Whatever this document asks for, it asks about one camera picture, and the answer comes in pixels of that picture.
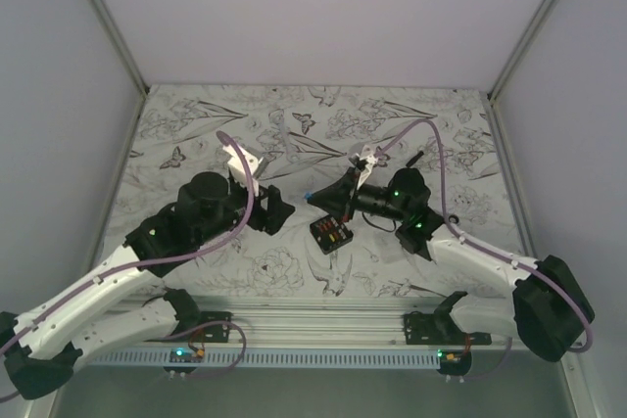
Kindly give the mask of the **black fuse box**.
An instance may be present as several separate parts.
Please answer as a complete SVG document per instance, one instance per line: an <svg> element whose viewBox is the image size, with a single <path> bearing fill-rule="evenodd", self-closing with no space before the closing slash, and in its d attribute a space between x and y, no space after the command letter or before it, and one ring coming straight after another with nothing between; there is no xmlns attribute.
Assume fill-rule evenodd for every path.
<svg viewBox="0 0 627 418"><path fill-rule="evenodd" d="M324 216L310 224L310 232L320 250L329 255L350 243L354 233L332 215Z"/></svg>

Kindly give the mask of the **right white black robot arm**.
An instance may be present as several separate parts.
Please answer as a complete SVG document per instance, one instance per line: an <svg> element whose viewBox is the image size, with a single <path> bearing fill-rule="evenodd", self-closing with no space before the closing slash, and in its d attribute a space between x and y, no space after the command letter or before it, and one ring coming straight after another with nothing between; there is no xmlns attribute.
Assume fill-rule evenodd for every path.
<svg viewBox="0 0 627 418"><path fill-rule="evenodd" d="M576 350L581 336L590 336L594 310L564 260L509 255L460 231L429 206L431 192L415 168L398 170L385 187L359 179L350 168L307 201L343 222L357 211L397 221L395 235L406 252L456 268L499 293L491 300L466 292L448 296L434 313L440 341L452 345L467 333L496 334L558 362Z"/></svg>

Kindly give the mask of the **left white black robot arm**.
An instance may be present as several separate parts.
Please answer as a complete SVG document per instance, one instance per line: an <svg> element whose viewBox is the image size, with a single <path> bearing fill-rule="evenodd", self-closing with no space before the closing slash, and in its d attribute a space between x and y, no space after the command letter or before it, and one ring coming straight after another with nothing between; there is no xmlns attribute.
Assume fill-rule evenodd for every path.
<svg viewBox="0 0 627 418"><path fill-rule="evenodd" d="M2 313L1 353L16 394L26 400L46 396L92 358L116 348L170 336L193 339L202 313L183 289L169 289L125 314L101 316L240 223L273 235L294 211L275 186L249 194L233 176L194 176L175 202L144 219L105 261L58 296L22 314Z"/></svg>

